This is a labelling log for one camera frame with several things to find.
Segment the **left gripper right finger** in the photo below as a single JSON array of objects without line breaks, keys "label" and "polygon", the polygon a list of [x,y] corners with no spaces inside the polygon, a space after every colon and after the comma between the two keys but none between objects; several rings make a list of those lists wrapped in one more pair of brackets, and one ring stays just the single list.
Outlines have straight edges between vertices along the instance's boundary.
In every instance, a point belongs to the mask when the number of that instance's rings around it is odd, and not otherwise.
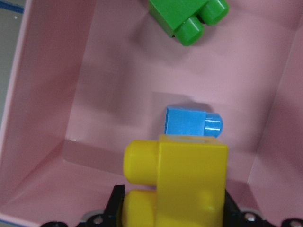
[{"label": "left gripper right finger", "polygon": [[274,227],[274,225],[252,211],[241,211],[225,190],[223,227]]}]

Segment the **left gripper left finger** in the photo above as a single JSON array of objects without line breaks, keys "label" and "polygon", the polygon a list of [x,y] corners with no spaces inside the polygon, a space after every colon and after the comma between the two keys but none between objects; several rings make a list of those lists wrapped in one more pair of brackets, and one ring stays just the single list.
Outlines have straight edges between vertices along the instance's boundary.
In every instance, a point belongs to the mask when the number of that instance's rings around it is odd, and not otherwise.
[{"label": "left gripper left finger", "polygon": [[125,186],[115,185],[103,213],[91,215],[79,227],[122,227],[122,205],[125,197]]}]

